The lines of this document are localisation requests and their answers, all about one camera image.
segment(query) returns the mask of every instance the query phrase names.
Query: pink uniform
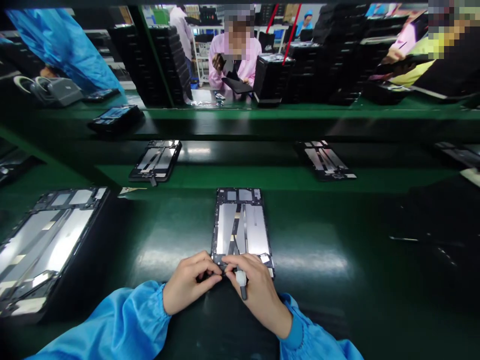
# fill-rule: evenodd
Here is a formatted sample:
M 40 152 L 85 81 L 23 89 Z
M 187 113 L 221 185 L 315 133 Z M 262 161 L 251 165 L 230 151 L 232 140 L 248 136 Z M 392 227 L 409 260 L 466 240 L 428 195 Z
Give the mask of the pink uniform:
M 245 54 L 241 56 L 241 63 L 240 67 L 238 68 L 238 77 L 243 79 L 248 79 L 250 86 L 254 86 L 255 82 L 255 67 L 257 66 L 257 56 L 262 53 L 262 46 L 258 39 L 254 37 L 247 38 L 247 45 L 245 48 Z M 231 54 L 231 50 L 229 49 L 228 44 L 228 37 L 225 34 L 219 34 L 213 38 L 210 45 L 210 53 L 208 54 L 208 82 L 210 86 L 215 89 L 219 90 L 223 87 L 227 87 L 222 82 L 222 78 L 225 75 L 222 73 L 221 75 L 218 74 L 217 70 L 215 70 L 214 66 L 212 65 L 212 58 L 215 54 Z

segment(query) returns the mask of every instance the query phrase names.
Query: blue cleanroom jacket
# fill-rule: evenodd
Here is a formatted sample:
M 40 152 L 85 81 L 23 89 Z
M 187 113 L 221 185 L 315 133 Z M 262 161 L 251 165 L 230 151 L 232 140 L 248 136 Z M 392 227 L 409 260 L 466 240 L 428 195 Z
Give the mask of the blue cleanroom jacket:
M 64 9 L 5 12 L 28 48 L 46 64 L 61 69 L 86 93 L 98 89 L 124 91 L 82 27 Z
M 164 347 L 170 321 L 163 305 L 164 287 L 147 281 L 135 289 L 112 292 L 84 323 L 28 359 L 153 359 Z M 363 360 L 349 340 L 336 341 L 303 315 L 290 295 L 284 294 L 282 299 L 293 314 L 290 335 L 280 340 L 282 360 Z

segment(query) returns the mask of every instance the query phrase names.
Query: person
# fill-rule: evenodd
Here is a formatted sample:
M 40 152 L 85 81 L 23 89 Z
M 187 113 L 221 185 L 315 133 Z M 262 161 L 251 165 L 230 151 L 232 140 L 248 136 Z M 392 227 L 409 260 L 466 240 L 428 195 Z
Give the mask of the person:
M 436 11 L 439 10 L 440 13 L 435 13 L 433 16 L 432 25 L 441 26 L 442 31 L 424 36 L 410 51 L 412 55 L 429 54 L 432 61 L 393 76 L 389 79 L 391 83 L 411 87 L 438 59 L 444 58 L 444 53 L 448 53 L 449 47 L 458 44 L 462 34 L 469 32 L 469 27 L 478 26 L 480 23 L 480 16 L 469 13 L 471 10 L 468 7 L 436 8 Z
M 192 29 L 187 24 L 185 17 L 185 6 L 182 4 L 175 5 L 170 10 L 170 25 L 176 27 L 178 35 L 180 35 L 181 47 L 185 53 L 186 66 L 188 67 L 188 73 L 190 79 L 192 78 L 192 43 L 194 37 L 192 35 Z
M 240 80 L 253 87 L 257 56 L 262 53 L 262 45 L 253 36 L 254 5 L 225 4 L 224 7 L 225 33 L 216 35 L 211 41 L 208 82 L 215 90 L 228 88 L 222 81 L 227 75 L 223 72 L 223 60 L 230 57 Z
M 86 93 L 99 89 L 124 91 L 82 27 L 65 9 L 8 9 L 5 12 L 28 48 L 47 64 L 41 76 L 66 74 Z
M 234 269 L 240 267 L 246 273 L 244 304 L 278 337 L 282 360 L 363 359 L 349 340 L 336 341 L 303 315 L 292 296 L 287 293 L 279 296 L 268 268 L 258 256 L 228 255 L 222 261 L 228 264 L 225 275 L 240 298 Z M 151 280 L 135 289 L 114 291 L 84 323 L 28 359 L 153 359 L 165 344 L 171 317 L 222 281 L 221 275 L 222 271 L 206 251 L 185 258 L 166 284 Z
M 296 38 L 298 38 L 300 36 L 300 33 L 302 32 L 302 30 L 313 29 L 313 26 L 312 26 L 313 15 L 314 15 L 314 13 L 312 12 L 312 10 L 308 10 L 305 13 L 305 16 L 303 17 L 303 22 L 302 22 L 301 26 L 297 26 L 297 28 L 296 28 L 296 34 L 295 34 Z

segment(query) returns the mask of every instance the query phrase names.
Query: left hand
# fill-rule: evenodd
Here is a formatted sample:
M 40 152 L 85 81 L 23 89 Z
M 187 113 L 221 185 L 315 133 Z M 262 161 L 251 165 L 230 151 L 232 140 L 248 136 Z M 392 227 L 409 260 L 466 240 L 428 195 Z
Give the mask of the left hand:
M 205 272 L 211 275 L 202 280 Z M 193 303 L 222 280 L 222 270 L 205 250 L 180 261 L 163 288 L 163 308 L 172 316 Z
M 405 60 L 405 55 L 399 49 L 391 47 L 388 54 L 383 58 L 380 64 L 395 64 L 401 60 Z

